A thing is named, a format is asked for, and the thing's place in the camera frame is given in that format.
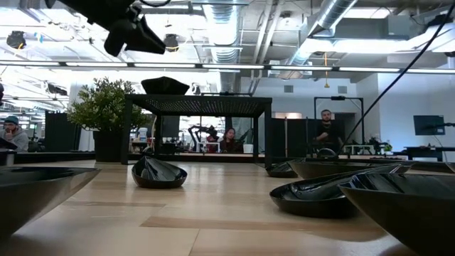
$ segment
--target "person in beanie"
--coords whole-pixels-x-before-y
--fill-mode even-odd
[[[27,152],[28,135],[19,127],[19,118],[9,116],[4,121],[4,129],[0,131],[0,138],[17,146],[17,152]]]

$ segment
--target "green plant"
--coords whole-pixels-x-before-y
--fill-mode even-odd
[[[97,129],[101,132],[122,132],[124,125],[126,94],[134,93],[131,82],[109,81],[109,78],[94,79],[95,86],[82,86],[78,96],[80,102],[71,102],[68,119],[84,129]],[[148,123],[149,118],[141,108],[133,105],[132,129]]]

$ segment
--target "silver duct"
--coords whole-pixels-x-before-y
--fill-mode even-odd
[[[305,40],[308,36],[334,28],[356,2],[357,0],[324,0],[321,4],[320,11],[316,15],[316,20],[309,22],[307,26],[302,28],[301,38],[303,38],[303,43],[295,54],[288,59],[287,65],[305,64],[311,56],[311,53],[305,50]],[[301,76],[302,74],[295,73],[294,71],[284,71],[279,74],[280,78],[286,79],[300,78]]]
[[[310,35],[336,26],[356,2],[357,0],[324,0],[316,19],[318,26],[310,32]]]
[[[203,10],[208,22],[209,41],[214,46],[236,46],[239,41],[240,7],[228,5],[204,5]],[[228,64],[239,62],[239,50],[212,48],[214,63]],[[220,73],[221,91],[240,92],[234,88],[240,74]]]

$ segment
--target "potted plant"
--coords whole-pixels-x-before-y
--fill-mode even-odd
[[[126,94],[134,93],[131,82],[109,81],[109,78],[94,79],[95,86],[82,86],[80,100],[71,102],[68,119],[83,129],[93,130],[95,158],[97,161],[120,161],[124,125]],[[141,108],[133,106],[132,129],[149,122]]]

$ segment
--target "white cup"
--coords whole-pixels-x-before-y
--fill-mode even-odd
[[[253,144],[243,144],[243,153],[251,154],[253,152]]]

